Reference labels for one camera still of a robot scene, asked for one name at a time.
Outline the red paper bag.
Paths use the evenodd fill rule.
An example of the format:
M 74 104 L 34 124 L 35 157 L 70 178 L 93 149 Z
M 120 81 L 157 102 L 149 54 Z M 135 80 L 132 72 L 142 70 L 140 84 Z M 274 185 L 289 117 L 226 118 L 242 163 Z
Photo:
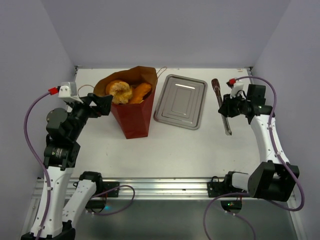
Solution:
M 148 66 L 136 66 L 127 70 L 114 72 L 101 79 L 94 86 L 93 93 L 100 97 L 106 96 L 106 86 L 114 80 L 121 80 L 128 83 L 133 87 L 133 90 L 141 83 L 148 83 L 152 86 L 151 91 L 144 96 L 141 103 L 112 103 L 111 105 L 111 112 L 127 139 L 147 137 L 158 83 L 156 69 Z

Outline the orange twisted bread stick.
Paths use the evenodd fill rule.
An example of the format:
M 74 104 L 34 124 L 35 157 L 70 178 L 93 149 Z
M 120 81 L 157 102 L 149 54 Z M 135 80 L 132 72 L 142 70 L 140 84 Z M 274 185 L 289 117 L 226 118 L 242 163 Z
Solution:
M 132 98 L 129 100 L 129 104 L 140 104 L 145 95 L 152 90 L 152 86 L 149 83 L 141 83 L 132 91 Z

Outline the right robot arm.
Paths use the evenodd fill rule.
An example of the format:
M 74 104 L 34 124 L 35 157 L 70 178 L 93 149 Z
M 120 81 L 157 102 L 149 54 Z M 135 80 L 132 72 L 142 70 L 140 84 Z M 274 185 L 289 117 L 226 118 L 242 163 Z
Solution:
M 228 172 L 222 185 L 223 192 L 232 197 L 242 190 L 253 198 L 286 202 L 300 171 L 290 164 L 280 144 L 273 107 L 266 105 L 266 87 L 249 84 L 244 93 L 244 84 L 234 79 L 228 86 L 231 92 L 224 95 L 218 112 L 225 118 L 239 115 L 247 118 L 255 135 L 260 163 L 252 173 Z

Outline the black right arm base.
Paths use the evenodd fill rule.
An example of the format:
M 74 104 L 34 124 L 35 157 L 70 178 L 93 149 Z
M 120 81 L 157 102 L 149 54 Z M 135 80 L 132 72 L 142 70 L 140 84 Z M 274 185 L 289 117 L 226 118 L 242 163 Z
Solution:
M 215 198 L 230 193 L 247 193 L 246 190 L 232 186 L 231 181 L 232 177 L 229 173 L 226 174 L 224 178 L 213 176 L 211 180 L 206 183 L 208 197 Z M 236 196 L 235 200 L 230 201 L 221 200 L 220 204 L 225 211 L 238 214 L 243 206 L 242 196 Z

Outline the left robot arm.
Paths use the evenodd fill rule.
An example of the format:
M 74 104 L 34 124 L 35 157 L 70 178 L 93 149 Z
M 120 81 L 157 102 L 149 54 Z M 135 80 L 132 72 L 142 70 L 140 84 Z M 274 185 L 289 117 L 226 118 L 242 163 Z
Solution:
M 47 117 L 44 159 L 37 157 L 44 172 L 41 199 L 30 232 L 23 240 L 73 240 L 76 225 L 92 196 L 103 193 L 104 184 L 99 172 L 87 171 L 79 177 L 75 192 L 65 201 L 68 184 L 80 151 L 77 139 L 89 118 L 109 115 L 112 95 L 97 96 L 89 93 L 68 102 L 64 108 L 51 110 Z

